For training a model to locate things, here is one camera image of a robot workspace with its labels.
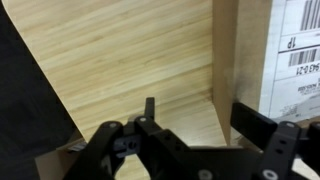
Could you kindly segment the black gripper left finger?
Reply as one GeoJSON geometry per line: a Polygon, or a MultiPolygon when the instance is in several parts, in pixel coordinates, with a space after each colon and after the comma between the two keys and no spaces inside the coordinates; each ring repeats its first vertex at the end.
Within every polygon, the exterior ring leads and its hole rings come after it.
{"type": "Polygon", "coordinates": [[[155,117],[155,98],[154,97],[148,97],[146,99],[144,114],[150,117],[151,119],[155,117]]]}

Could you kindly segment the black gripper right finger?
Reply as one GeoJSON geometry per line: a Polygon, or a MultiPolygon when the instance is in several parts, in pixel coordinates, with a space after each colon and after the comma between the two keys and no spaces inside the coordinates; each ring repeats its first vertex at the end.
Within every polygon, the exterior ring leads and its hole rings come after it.
{"type": "Polygon", "coordinates": [[[260,150],[267,146],[278,126],[273,120],[240,102],[232,105],[230,125],[234,144],[260,150]]]}

